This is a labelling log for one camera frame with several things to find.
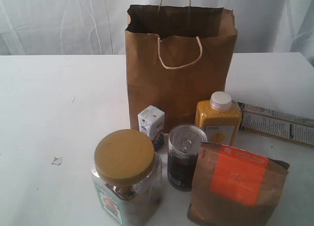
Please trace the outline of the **dark can with pull-tab lid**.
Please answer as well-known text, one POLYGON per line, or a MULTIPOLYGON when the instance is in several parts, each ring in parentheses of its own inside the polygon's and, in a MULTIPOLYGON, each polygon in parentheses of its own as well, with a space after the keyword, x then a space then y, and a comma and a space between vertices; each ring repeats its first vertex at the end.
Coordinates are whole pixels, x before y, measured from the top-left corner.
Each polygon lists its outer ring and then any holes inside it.
POLYGON ((167 175, 175 188, 191 191, 200 144, 207 141, 203 129, 193 124, 178 125, 169 132, 167 175))

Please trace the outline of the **yellow bottle with white cap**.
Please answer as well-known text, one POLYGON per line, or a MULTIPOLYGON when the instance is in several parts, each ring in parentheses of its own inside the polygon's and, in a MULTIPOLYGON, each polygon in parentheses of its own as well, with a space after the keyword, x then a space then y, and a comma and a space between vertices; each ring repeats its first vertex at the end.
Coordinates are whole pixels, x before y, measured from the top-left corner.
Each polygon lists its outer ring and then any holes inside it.
POLYGON ((223 91, 197 103, 195 124, 202 128, 208 142, 233 146, 242 120, 237 102, 223 91))

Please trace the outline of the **clear jar with gold lid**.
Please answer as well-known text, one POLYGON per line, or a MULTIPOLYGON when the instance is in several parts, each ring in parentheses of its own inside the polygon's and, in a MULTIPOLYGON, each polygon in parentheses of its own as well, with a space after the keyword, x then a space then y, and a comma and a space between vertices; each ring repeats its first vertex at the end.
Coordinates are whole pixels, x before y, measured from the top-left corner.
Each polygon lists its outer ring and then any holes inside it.
POLYGON ((103 210, 120 226, 143 226, 162 200, 162 160, 145 134, 123 129, 97 145, 90 168, 103 210))

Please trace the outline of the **brown paper shopping bag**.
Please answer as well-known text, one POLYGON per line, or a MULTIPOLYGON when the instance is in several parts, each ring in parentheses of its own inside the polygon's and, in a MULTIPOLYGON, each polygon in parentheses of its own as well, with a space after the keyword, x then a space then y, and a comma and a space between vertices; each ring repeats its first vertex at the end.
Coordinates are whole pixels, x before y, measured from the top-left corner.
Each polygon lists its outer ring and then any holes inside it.
POLYGON ((232 10, 131 5, 125 31, 130 126, 152 105, 166 132, 193 123, 196 105, 225 89, 237 39, 232 10))

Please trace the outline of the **small white blue milk carton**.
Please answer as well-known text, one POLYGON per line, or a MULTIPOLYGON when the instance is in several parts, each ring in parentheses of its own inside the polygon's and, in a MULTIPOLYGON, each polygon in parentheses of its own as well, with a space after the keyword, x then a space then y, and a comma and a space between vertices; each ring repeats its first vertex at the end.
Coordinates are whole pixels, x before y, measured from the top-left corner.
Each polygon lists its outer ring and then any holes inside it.
POLYGON ((165 112, 152 105, 138 114, 139 131, 151 139, 155 150, 164 144, 164 123, 165 112))

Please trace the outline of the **brown pouch with orange label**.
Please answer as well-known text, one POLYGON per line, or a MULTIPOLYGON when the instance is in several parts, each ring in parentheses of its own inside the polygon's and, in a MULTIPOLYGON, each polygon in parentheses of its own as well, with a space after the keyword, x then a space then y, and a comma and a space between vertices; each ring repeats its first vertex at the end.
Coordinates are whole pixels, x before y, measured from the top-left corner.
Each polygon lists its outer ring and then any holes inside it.
POLYGON ((217 143, 201 143, 187 217, 201 226, 264 226, 290 165, 217 143))

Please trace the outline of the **small torn tape scrap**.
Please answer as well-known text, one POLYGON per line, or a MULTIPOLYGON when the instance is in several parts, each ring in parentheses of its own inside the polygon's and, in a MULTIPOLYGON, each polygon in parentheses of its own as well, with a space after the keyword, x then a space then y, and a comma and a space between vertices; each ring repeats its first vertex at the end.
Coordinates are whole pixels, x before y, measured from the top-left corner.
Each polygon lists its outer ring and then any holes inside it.
POLYGON ((62 162, 63 162, 63 157, 59 157, 59 158, 54 157, 54 160, 52 161, 51 164, 59 166, 62 164, 62 162))

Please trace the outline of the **long printed cardboard box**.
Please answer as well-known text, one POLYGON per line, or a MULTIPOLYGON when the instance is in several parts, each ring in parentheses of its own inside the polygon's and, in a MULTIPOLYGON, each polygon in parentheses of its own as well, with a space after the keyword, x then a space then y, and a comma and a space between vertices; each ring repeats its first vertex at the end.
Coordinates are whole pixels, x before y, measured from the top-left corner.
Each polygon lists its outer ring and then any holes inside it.
POLYGON ((242 130, 313 148, 313 119, 241 102, 237 104, 242 112, 242 130))

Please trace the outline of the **white backdrop curtain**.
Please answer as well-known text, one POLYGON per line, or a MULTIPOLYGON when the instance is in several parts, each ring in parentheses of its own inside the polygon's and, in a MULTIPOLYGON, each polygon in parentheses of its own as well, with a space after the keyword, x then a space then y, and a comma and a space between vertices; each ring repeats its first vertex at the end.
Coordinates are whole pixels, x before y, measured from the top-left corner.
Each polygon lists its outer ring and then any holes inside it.
POLYGON ((314 0, 0 0, 0 53, 123 54, 129 6, 159 3, 233 10, 237 53, 314 55, 314 0))

